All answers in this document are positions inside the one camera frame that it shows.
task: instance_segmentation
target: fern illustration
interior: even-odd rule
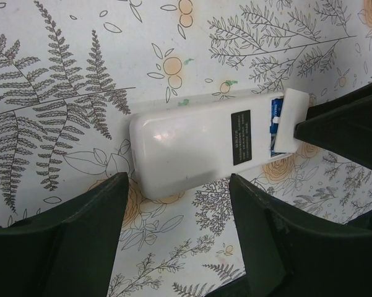
[[[98,93],[93,93],[79,98],[76,100],[76,103],[85,104],[84,108],[89,112],[88,118],[90,119],[91,124],[93,124],[93,128],[106,138],[111,139],[107,124],[105,123],[106,103],[113,102],[113,104],[117,105],[116,107],[124,114],[129,114],[131,111],[127,105],[126,92],[124,90],[122,90],[123,97],[121,98],[123,104],[119,104],[120,102],[117,101],[115,102],[112,98],[118,91],[114,90],[116,84],[112,84],[113,79],[111,79],[110,75],[106,73],[107,68],[103,66],[105,62],[102,59],[99,39],[95,30],[92,30],[92,47],[89,55],[92,59],[87,60],[90,64],[87,70],[92,73],[85,76],[88,78],[86,81],[86,85],[88,85],[86,90]]]
[[[41,103],[43,100],[52,96],[56,89],[50,88],[44,92],[44,89],[54,83],[53,79],[38,80],[39,76],[47,72],[46,68],[39,68],[33,71],[25,69],[40,61],[36,57],[26,57],[17,59],[20,49],[20,41],[6,49],[7,38],[4,34],[0,35],[0,68],[10,67],[15,71],[8,71],[0,74],[0,80],[16,80],[15,82],[5,82],[0,88],[7,89],[0,100],[5,99],[9,105],[29,106]]]
[[[220,278],[220,281],[222,282],[222,285],[232,282],[233,280],[236,280],[238,277],[245,274],[245,272],[241,269],[233,270],[234,264],[231,266],[229,264],[227,264],[226,266],[224,266],[224,264],[204,264],[202,266],[216,272]]]
[[[58,188],[61,156],[73,148],[72,142],[80,141],[90,125],[103,136],[111,139],[105,123],[106,108],[114,107],[123,114],[130,114],[126,98],[126,89],[115,89],[116,84],[106,73],[104,60],[96,31],[92,31],[91,59],[88,60],[90,72],[80,75],[82,70],[71,59],[69,44],[48,11],[34,1],[44,18],[48,37],[49,68],[38,68],[40,60],[30,56],[19,58],[20,41],[11,46],[7,38],[0,35],[0,69],[9,68],[0,74],[0,88],[6,91],[0,95],[0,104],[17,105],[0,113],[0,185],[6,204],[15,211],[15,199],[22,172],[27,169],[29,160],[23,156],[33,155],[39,144],[46,153],[39,153],[41,158],[36,164],[42,170],[36,171],[42,176],[41,184],[53,191]],[[81,89],[87,92],[80,94]],[[39,122],[18,116],[18,110],[36,113]]]
[[[324,170],[324,175],[328,176],[330,181],[343,169],[347,174],[343,183],[344,196],[340,200],[341,206],[345,206],[350,199],[355,197],[357,191],[364,184],[367,184],[372,177],[371,170],[352,161],[338,161],[338,156],[332,152],[328,152],[327,155],[323,156],[322,162],[328,164],[328,167]]]
[[[202,186],[192,202],[200,209],[196,217],[201,230],[209,228],[216,236],[222,234],[225,225],[233,217],[228,182],[229,179],[224,178]]]
[[[338,0],[323,1],[338,3]],[[343,8],[340,2],[333,5],[337,22],[334,23],[343,25],[346,36],[324,41],[317,26],[318,20],[297,8],[288,12],[287,22],[281,22],[267,6],[261,9],[253,2],[250,6],[241,6],[241,17],[236,15],[227,21],[224,18],[213,18],[208,21],[210,29],[215,30],[210,34],[211,58],[236,70],[245,65],[247,58],[252,58],[250,68],[253,74],[250,79],[262,82],[257,85],[259,90],[254,90],[254,93],[282,90],[284,82],[292,75],[296,62],[299,62],[300,77],[309,76],[318,69],[326,72],[334,64],[336,44],[351,37],[345,26],[348,18],[343,16],[347,7]],[[326,43],[331,46],[327,51],[318,50],[317,45]],[[274,53],[290,55],[279,61],[274,58]]]
[[[38,132],[47,133],[37,122],[17,116],[15,111],[0,115],[0,186],[4,201],[13,212],[21,172],[30,163],[25,156],[33,154],[36,140],[42,141]]]
[[[323,2],[322,7],[316,2],[316,8],[314,8],[317,15],[321,16],[321,20],[325,21],[330,18],[332,24],[342,26],[345,33],[347,32],[347,22],[350,20],[351,15],[345,16],[347,6],[343,6],[342,0],[321,0]]]
[[[50,32],[48,37],[53,41],[48,44],[51,48],[48,52],[53,55],[49,60],[54,63],[50,69],[57,73],[50,76],[53,79],[63,81],[54,86],[57,90],[54,96],[58,98],[77,96],[79,95],[78,90],[86,86],[85,82],[76,83],[78,80],[84,79],[84,76],[77,74],[82,68],[72,66],[76,60],[69,59],[73,54],[68,51],[70,45],[66,44],[62,30],[57,28],[56,22],[42,4],[38,1],[34,1],[34,3],[41,12],[41,16],[45,19],[45,23],[48,25],[45,27]]]
[[[78,135],[84,135],[80,129],[74,127],[71,123],[77,124],[80,127],[88,129],[89,119],[87,111],[84,107],[76,103],[68,103],[65,100],[56,101],[42,107],[33,108],[38,113],[38,118],[44,118],[40,121],[45,127],[45,131],[49,132],[43,139],[50,144],[43,144],[40,147],[47,150],[48,153],[39,153],[38,156],[43,159],[37,162],[36,165],[44,168],[44,171],[37,171],[37,174],[43,176],[44,188],[53,191],[58,188],[59,178],[58,172],[61,170],[57,167],[63,161],[58,159],[67,154],[66,150],[72,149],[73,146],[66,143],[67,140],[77,142],[80,139]]]
[[[201,287],[199,287],[199,285],[200,284],[198,283],[195,286],[183,286],[179,285],[179,283],[173,283],[172,288],[173,291],[181,297],[203,297],[209,294],[215,287],[215,285],[207,287],[207,283],[203,284]]]

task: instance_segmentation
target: black label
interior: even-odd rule
[[[234,166],[252,160],[250,110],[231,114]]]

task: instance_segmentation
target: botanical print background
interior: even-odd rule
[[[132,115],[241,89],[292,87],[312,106],[370,82],[372,0],[0,2],[0,225],[125,171],[108,296],[204,296],[244,274],[228,179],[149,201]],[[335,222],[372,209],[372,172],[308,144],[243,176]]]

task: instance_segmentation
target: green speck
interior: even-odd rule
[[[183,102],[178,103],[178,106],[186,106],[186,105],[188,105],[189,102],[190,102],[190,100],[184,99]]]
[[[188,63],[190,63],[191,61],[193,61],[194,59],[187,59],[187,60],[185,60],[185,62],[183,63],[184,65],[188,65]]]
[[[228,85],[233,85],[233,84],[237,84],[238,81],[237,80],[226,80],[225,81]]]

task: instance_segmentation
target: leaf illustration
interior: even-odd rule
[[[316,174],[316,172],[318,171],[319,167],[315,167],[315,168],[312,168],[307,174],[306,176],[304,177],[304,180],[305,181],[309,181],[311,178],[314,177],[314,175]]]
[[[157,227],[154,224],[146,224],[144,228],[149,231],[155,231],[157,229]]]
[[[167,205],[166,204],[162,204],[159,208],[157,208],[156,210],[154,210],[154,212],[152,213],[152,218],[155,218],[157,216],[159,216],[161,213],[163,213],[165,211],[165,209],[167,208]]]
[[[111,33],[121,33],[122,32],[122,30],[119,27],[117,27],[115,24],[112,24],[112,23],[109,23],[109,22],[105,22],[103,24],[103,26],[106,30],[108,30]]]
[[[144,239],[144,241],[149,245],[149,246],[152,246],[155,242],[155,240],[157,239],[157,235],[155,234],[152,234],[150,233],[149,235],[147,235]]]
[[[93,152],[68,153],[63,157],[71,167],[86,174],[100,175],[106,170],[106,166],[97,161]]]
[[[178,24],[178,32],[179,32],[180,36],[182,36],[184,39],[186,39],[186,34],[184,33],[183,27],[180,24]]]
[[[43,199],[43,201],[48,204],[58,204],[62,202],[62,199],[56,196],[51,196],[51,197]]]
[[[139,244],[143,240],[143,232],[138,232],[133,234],[128,238],[128,240],[124,243],[122,251],[125,249],[129,249],[137,244]]]
[[[153,79],[163,79],[163,78],[165,78],[164,75],[162,75],[161,73],[158,73],[158,72],[149,72],[147,75],[149,77],[153,78]]]
[[[7,221],[7,227],[10,227],[13,223],[13,219],[12,219],[12,215],[10,215],[10,217],[8,218],[8,221]]]
[[[127,240],[127,239],[132,235],[133,231],[134,231],[134,230],[133,230],[132,228],[127,229],[127,230],[125,230],[125,231],[122,231],[122,232],[121,232],[121,235],[119,236],[119,240],[120,240],[120,241],[125,241],[125,240]]]
[[[167,87],[167,90],[165,92],[165,100],[167,101],[167,103],[169,102],[170,98],[171,98],[171,90],[169,87]]]
[[[95,159],[99,164],[106,165],[107,156],[104,151],[94,148],[93,155],[95,156]]]
[[[132,10],[132,13],[134,14],[135,18],[137,18],[139,20],[140,23],[142,23],[142,18],[141,18],[141,15],[138,13],[136,7],[134,4],[132,4],[131,2],[129,3],[129,7],[131,8]]]
[[[166,51],[165,57],[169,56],[173,52],[174,48],[170,48]]]
[[[129,174],[130,166],[128,161],[121,155],[112,153],[109,158],[109,162],[106,168],[106,175],[109,178],[111,175],[114,175],[118,172],[126,172]]]
[[[161,52],[160,48],[157,45],[155,45],[154,43],[152,43],[151,45],[153,46],[153,50],[154,50],[155,55],[159,59],[163,59],[162,52]]]
[[[183,217],[184,217],[183,215],[178,215],[177,217],[171,218],[161,226],[160,232],[165,233],[172,230],[181,223]]]
[[[163,11],[175,11],[178,8],[172,4],[163,5],[160,7]]]
[[[127,139],[124,139],[123,142],[121,143],[120,147],[119,147],[119,153],[122,154],[122,155],[125,155],[130,148],[131,148],[130,141],[127,140]]]

